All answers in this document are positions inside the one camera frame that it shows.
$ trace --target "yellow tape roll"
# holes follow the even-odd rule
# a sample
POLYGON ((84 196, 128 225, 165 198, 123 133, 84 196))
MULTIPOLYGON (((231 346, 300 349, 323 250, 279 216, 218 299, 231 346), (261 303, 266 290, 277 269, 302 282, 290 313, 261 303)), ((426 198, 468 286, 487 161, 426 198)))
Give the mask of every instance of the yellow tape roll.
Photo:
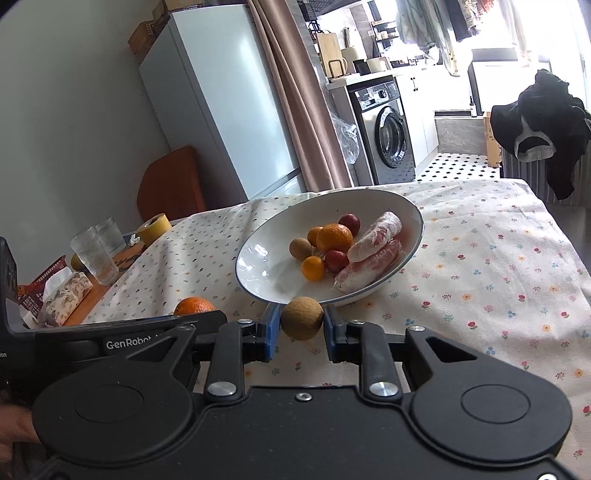
POLYGON ((146 246, 152 245, 158 238, 168 232, 173 226, 170 224, 166 215, 160 213, 145 222, 138 228, 138 235, 146 246))

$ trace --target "plastic bag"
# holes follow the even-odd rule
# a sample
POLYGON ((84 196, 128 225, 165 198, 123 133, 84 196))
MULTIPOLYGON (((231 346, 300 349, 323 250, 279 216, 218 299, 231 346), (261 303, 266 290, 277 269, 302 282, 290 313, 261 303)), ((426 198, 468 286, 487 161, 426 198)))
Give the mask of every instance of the plastic bag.
POLYGON ((359 156, 359 141, 357 140, 357 125, 351 125, 341 120, 333 112, 330 112, 336 136, 339 139, 340 149, 345 161, 353 165, 359 156))
POLYGON ((377 253, 361 262, 350 263, 335 278, 335 287, 354 293, 379 279, 402 252, 399 240, 391 239, 377 253))
POLYGON ((400 218, 392 212, 384 212, 361 238, 349 248, 347 256, 351 263, 361 262, 377 253, 402 230, 400 218))

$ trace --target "human hand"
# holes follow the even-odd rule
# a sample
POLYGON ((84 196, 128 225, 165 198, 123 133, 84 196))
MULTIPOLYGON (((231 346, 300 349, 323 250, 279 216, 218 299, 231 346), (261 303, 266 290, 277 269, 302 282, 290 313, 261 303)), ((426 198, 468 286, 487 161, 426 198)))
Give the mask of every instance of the human hand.
POLYGON ((17 405, 0 404, 0 463, 12 460, 14 442, 36 442, 31 410, 17 405))

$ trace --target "table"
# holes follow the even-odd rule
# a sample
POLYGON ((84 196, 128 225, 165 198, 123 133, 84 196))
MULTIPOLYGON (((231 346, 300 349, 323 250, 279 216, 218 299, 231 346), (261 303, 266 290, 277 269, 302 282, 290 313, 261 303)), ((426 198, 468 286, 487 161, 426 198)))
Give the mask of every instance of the table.
MULTIPOLYGON (((569 240, 522 180, 406 183, 378 188, 416 203, 426 227, 412 260, 388 284, 339 311, 386 333, 424 325, 539 375, 573 406, 560 460, 591 472, 591 279, 569 240)), ((234 262, 250 233, 315 195, 258 199, 199 213, 149 247, 87 322, 170 314, 203 296, 230 320, 257 318, 265 305, 237 284, 234 262)), ((280 334, 275 359, 248 364, 246 383, 355 384, 352 364, 328 362, 322 334, 293 342, 280 334)), ((199 377, 203 385, 205 369, 199 377)))
MULTIPOLYGON (((113 257, 117 267, 119 268, 119 277, 124 274, 131 265, 141 256, 145 245, 143 242, 139 242, 131 247, 126 247, 125 250, 119 252, 113 257)), ((110 285, 104 286, 101 285, 96 281, 94 276, 90 275, 88 272, 86 273, 88 279, 92 283, 92 289, 88 292, 88 295, 82 299, 80 304, 76 307, 76 309, 71 313, 68 317, 64 326, 71 327, 75 325, 80 325, 84 319, 88 316, 88 314, 92 311, 92 309, 96 306, 97 303, 105 296, 105 294, 111 288, 110 285)))

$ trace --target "white cabinet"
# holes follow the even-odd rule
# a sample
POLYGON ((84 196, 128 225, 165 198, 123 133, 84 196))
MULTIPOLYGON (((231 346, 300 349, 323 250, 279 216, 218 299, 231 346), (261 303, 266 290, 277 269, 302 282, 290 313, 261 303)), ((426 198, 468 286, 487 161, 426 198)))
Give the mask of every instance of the white cabinet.
POLYGON ((396 81, 417 166, 439 145, 431 89, 418 68, 416 72, 396 76, 396 81))

